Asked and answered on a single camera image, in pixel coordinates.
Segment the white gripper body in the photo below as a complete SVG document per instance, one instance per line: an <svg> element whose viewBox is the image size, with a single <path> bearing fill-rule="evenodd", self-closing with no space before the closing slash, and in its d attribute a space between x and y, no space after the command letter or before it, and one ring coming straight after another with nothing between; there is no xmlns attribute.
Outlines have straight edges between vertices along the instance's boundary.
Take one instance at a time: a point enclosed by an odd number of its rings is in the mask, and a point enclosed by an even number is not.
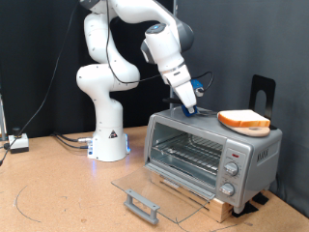
<svg viewBox="0 0 309 232"><path fill-rule="evenodd" d="M196 105L197 101L191 84L191 76L186 65L163 72L161 75L164 82L172 87L187 109L192 109Z"/></svg>

